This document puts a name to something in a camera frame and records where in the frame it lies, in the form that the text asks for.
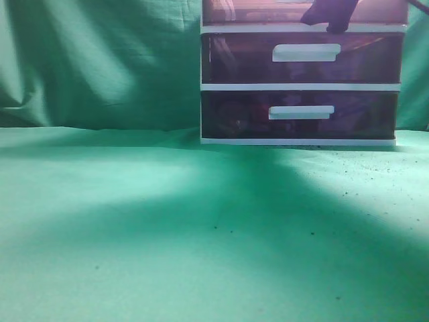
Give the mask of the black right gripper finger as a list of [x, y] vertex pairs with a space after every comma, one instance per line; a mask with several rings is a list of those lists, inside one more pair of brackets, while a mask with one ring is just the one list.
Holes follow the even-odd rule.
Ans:
[[328, 33], [342, 34], [348, 29], [357, 4], [357, 0], [316, 0], [303, 14], [300, 23], [305, 25], [327, 23]]

